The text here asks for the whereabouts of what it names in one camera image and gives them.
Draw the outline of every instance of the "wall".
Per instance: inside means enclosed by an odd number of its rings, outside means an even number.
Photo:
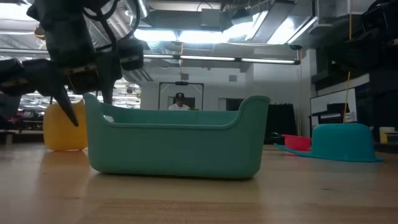
[[[246,73],[240,73],[232,68],[184,68],[184,73],[190,74],[189,82],[205,84],[203,109],[208,111],[219,110],[223,106],[221,99],[246,98],[251,95],[264,95],[272,103],[292,103],[296,117],[302,119],[301,134],[310,135],[310,98],[315,94],[310,77],[316,73],[315,51],[308,50],[304,54],[300,65],[271,65],[253,64]],[[157,82],[142,85],[141,108],[144,110],[157,110],[159,81],[175,82],[180,80],[179,68],[146,68]],[[228,82],[229,75],[237,75],[238,82]],[[194,95],[193,88],[185,86],[169,86],[171,90],[166,95],[172,96],[174,92],[184,92],[186,96]]]
[[[245,76],[245,92],[246,96],[268,96],[271,103],[293,104],[296,122],[301,118],[300,133],[309,136],[310,98],[315,94],[311,75],[316,74],[316,53],[308,50],[304,55],[301,65],[254,64]]]
[[[368,83],[368,82],[369,82],[369,74],[361,75],[360,77],[353,78],[352,80],[349,81],[349,88],[360,86],[360,85]],[[345,90],[346,88],[347,88],[347,81],[333,85],[333,86],[329,86],[322,90],[318,90],[318,95],[322,96],[325,94],[334,93],[336,91]]]
[[[159,81],[175,82],[180,80],[179,68],[147,68],[148,73],[157,82],[147,82],[141,88],[141,109],[157,110],[159,99]],[[184,68],[184,73],[190,74],[189,82],[204,83],[203,110],[216,111],[220,98],[245,98],[245,74],[238,69],[232,68]],[[237,75],[237,82],[229,82],[229,75]],[[185,96],[198,96],[198,91],[189,86],[170,85],[161,94],[161,104],[168,96],[173,96],[177,92],[183,92]]]

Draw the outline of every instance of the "wooden table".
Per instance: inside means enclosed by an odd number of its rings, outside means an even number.
[[[0,223],[398,223],[398,155],[348,163],[264,152],[252,180],[104,175],[86,152],[0,149]]]

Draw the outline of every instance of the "cap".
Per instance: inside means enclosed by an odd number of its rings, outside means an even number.
[[[176,99],[184,99],[184,98],[185,98],[185,95],[184,95],[183,93],[177,93],[177,94],[175,95],[175,98],[176,98]]]

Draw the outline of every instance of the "white shirt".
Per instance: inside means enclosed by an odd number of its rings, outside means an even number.
[[[169,110],[190,110],[190,107],[187,105],[178,106],[176,103],[169,106]]]

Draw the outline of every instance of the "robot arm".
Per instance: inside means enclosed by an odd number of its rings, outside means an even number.
[[[138,25],[139,10],[133,30],[125,38],[116,40],[106,20],[116,10],[118,0],[103,14],[101,8],[108,1],[36,0],[27,15],[38,20],[45,31],[50,60],[1,61],[0,91],[16,96],[37,90],[43,96],[52,96],[75,126],[78,121],[65,85],[75,94],[101,90],[104,103],[111,104],[114,83],[122,78],[121,69],[141,68],[144,59],[140,41],[129,39]],[[96,15],[88,14],[85,8]],[[94,49],[83,14],[100,21],[111,45]]]

